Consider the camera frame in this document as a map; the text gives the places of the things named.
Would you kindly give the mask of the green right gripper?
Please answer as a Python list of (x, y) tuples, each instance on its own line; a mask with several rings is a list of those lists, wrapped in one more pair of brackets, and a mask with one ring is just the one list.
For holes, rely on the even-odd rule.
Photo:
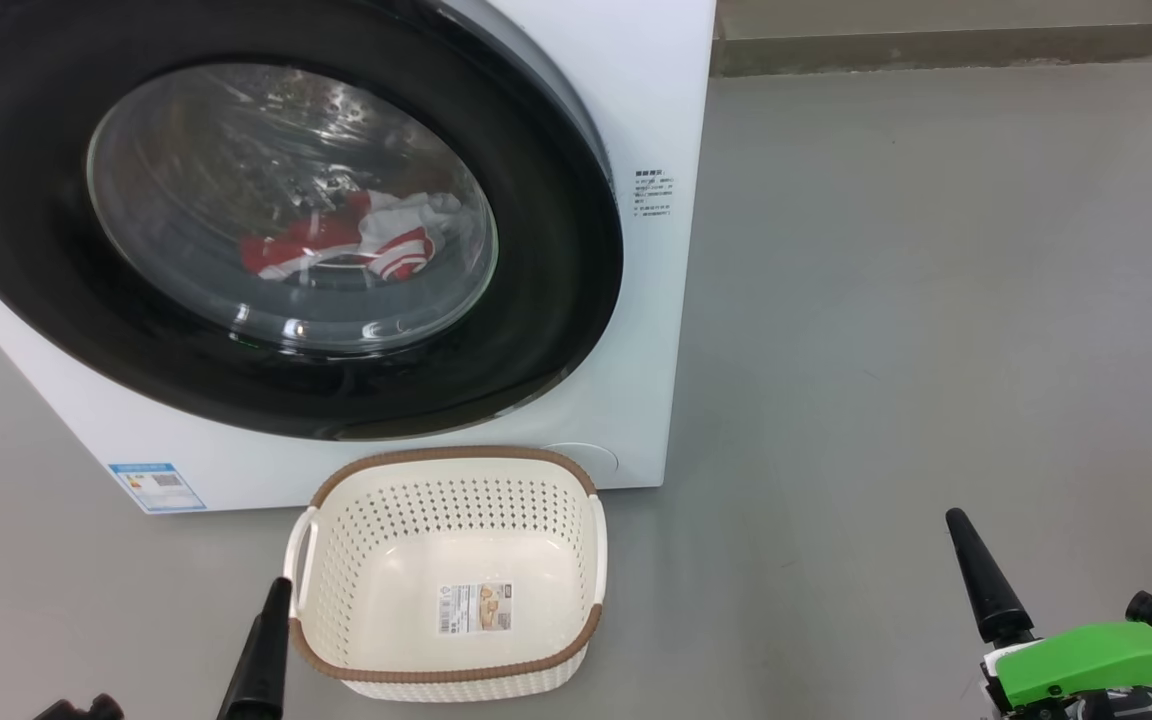
[(945, 514), (975, 628), (995, 650), (980, 664), (996, 720), (1116, 720), (1115, 702), (1152, 697), (1152, 626), (1079, 626), (1033, 641), (1033, 621), (967, 511)]

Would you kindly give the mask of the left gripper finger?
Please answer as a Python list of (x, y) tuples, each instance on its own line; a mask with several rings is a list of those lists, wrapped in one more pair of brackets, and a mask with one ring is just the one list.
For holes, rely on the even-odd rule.
[(291, 579), (278, 577), (247, 634), (217, 720), (283, 719), (289, 619)]

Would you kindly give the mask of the red and white garment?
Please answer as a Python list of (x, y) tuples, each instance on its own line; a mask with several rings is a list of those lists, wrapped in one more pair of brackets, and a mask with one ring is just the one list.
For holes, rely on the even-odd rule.
[(342, 262), (385, 282), (406, 282), (444, 249), (463, 209), (450, 194), (349, 194), (340, 209), (314, 210), (283, 232), (242, 238), (238, 260), (265, 281)]

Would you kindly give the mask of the black round glass washer door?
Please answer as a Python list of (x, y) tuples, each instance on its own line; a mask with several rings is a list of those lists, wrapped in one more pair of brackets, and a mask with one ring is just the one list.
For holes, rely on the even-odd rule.
[[(88, 150), (124, 96), (204, 65), (311, 71), (433, 129), (495, 218), (482, 300), (396, 350), (320, 354), (232, 333), (147, 283), (96, 214)], [(0, 0), (0, 301), (137, 395), (324, 441), (468, 427), (570, 376), (623, 273), (611, 169), (579, 105), (442, 0)]]

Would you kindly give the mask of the cream perforated laundry basket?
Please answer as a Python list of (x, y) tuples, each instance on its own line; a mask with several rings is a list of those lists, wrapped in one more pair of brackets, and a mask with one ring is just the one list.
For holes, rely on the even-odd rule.
[[(576, 462), (467, 446), (366, 457), (329, 475), (285, 547), (291, 646), (372, 700), (468, 703), (553, 691), (602, 619), (609, 541)], [(442, 585), (508, 582), (511, 632), (439, 635)]]

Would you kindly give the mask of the white front-load washing machine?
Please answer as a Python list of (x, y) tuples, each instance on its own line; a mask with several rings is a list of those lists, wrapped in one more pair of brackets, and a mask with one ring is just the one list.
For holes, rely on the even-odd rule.
[(556, 82), (608, 161), (626, 270), (602, 338), (544, 395), (468, 427), (324, 441), (229, 427), (137, 395), (0, 301), (1, 350), (128, 497), (111, 464), (169, 462), (205, 511), (230, 511), (305, 505), (326, 475), (362, 457), (563, 442), (617, 456), (600, 488), (664, 482), (717, 0), (442, 1)]

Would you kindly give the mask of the stainless steel washing machine drum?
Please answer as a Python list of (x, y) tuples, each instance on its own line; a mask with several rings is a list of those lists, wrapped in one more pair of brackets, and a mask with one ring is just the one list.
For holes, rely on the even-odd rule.
[[(93, 132), (88, 185), (106, 236), (147, 283), (232, 333), (303, 353), (425, 340), (495, 274), (492, 206), (447, 142), (364, 88), (291, 67), (204, 65), (137, 88)], [(242, 238), (366, 190), (450, 194), (465, 210), (406, 282), (342, 262), (285, 281), (243, 270)]]

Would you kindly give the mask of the blue energy label sticker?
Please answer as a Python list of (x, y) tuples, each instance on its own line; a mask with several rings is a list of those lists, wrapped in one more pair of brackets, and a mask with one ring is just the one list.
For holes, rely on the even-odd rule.
[(111, 464), (108, 468), (120, 486), (127, 488), (132, 500), (147, 514), (207, 509), (183, 475), (169, 462), (132, 462)]

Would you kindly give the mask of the round drain filter cover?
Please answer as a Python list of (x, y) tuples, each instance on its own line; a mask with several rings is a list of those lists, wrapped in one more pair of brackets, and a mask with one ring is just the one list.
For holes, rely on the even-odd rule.
[(543, 446), (544, 450), (554, 452), (554, 454), (561, 454), (573, 462), (576, 462), (581, 469), (585, 470), (591, 480), (596, 484), (600, 484), (608, 478), (614, 477), (620, 470), (620, 460), (608, 450), (598, 445), (582, 444), (582, 442), (563, 442)]

